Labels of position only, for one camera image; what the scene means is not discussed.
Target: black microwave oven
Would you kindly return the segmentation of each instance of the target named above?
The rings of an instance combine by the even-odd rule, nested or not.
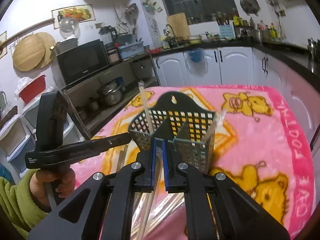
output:
[[[90,74],[108,66],[103,44],[91,41],[57,55],[60,77],[65,87],[81,82]]]

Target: pink tablecloth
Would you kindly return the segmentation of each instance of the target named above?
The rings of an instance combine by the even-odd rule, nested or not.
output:
[[[201,107],[228,113],[215,134],[211,173],[223,171],[261,204],[294,238],[311,216],[314,205],[314,172],[307,139],[284,98],[269,87],[152,87],[147,89],[149,106],[165,92],[186,93]],[[142,111],[137,95],[94,138],[126,132],[135,115]],[[99,156],[72,165],[77,186],[97,171],[116,171],[116,147]],[[125,163],[139,152],[132,141]],[[163,221],[148,239],[187,239],[185,209],[179,208]]]

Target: black countertop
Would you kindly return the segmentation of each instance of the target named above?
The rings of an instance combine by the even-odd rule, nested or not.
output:
[[[306,49],[291,44],[280,42],[264,42],[261,44],[254,41],[241,40],[203,42],[201,44],[166,49],[157,54],[152,54],[152,57],[179,53],[196,48],[214,49],[219,47],[252,47],[267,53],[288,65],[320,94],[320,63],[312,60]]]

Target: pink border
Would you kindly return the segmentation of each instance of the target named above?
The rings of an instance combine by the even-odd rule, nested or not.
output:
[[[288,232],[291,239],[302,230],[311,217],[314,197],[314,170],[310,146],[288,103],[271,87],[250,85],[201,86],[202,88],[245,89],[267,92],[280,118],[292,153],[292,168],[295,176],[293,207]]]

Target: silver screw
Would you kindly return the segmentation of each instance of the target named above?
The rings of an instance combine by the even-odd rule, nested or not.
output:
[[[140,169],[141,167],[141,163],[132,163],[131,164],[131,168],[137,170],[137,169]]]
[[[92,177],[93,177],[93,179],[95,179],[95,180],[100,180],[100,179],[102,179],[103,174],[102,174],[101,172],[97,172],[97,173],[95,173]]]
[[[226,176],[224,173],[217,173],[216,178],[218,180],[225,180]]]
[[[178,164],[178,168],[179,168],[180,170],[185,170],[186,168],[188,168],[188,164],[186,164],[186,163],[179,163],[179,164]]]

